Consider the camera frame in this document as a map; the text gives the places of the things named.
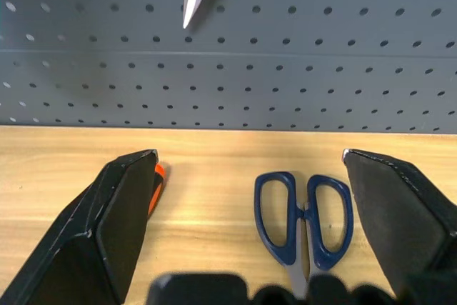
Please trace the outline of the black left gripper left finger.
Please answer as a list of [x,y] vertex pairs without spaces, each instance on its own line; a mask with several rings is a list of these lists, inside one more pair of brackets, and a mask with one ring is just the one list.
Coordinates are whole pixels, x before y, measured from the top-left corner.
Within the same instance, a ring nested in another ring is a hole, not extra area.
[[154,149],[119,156],[56,217],[0,305],[123,305],[157,189]]

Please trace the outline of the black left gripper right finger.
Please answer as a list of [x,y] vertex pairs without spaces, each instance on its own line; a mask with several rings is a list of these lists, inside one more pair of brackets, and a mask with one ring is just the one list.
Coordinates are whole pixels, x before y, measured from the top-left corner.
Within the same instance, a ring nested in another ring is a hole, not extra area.
[[412,163],[346,149],[366,238],[399,300],[457,300],[457,205]]

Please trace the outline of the grey pegboard panel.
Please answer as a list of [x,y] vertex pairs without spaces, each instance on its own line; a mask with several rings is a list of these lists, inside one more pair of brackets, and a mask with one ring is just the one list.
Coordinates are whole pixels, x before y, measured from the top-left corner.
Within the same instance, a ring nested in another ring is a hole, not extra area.
[[457,134],[457,0],[0,0],[0,124]]

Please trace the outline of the blue-handled scissors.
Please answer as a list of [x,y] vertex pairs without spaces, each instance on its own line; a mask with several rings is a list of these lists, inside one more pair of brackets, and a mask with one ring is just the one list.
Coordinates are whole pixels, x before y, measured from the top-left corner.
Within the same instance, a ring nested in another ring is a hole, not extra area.
[[[272,242],[262,218],[262,188],[269,181],[280,181],[287,189],[286,242],[281,246]],[[345,231],[336,251],[328,250],[323,242],[316,195],[320,186],[331,187],[343,202]],[[330,271],[344,257],[353,237],[351,192],[345,183],[316,174],[307,182],[306,195],[307,202],[300,204],[296,179],[288,171],[262,174],[255,180],[253,210],[258,234],[269,253],[287,270],[292,294],[300,300],[306,298],[312,277]]]

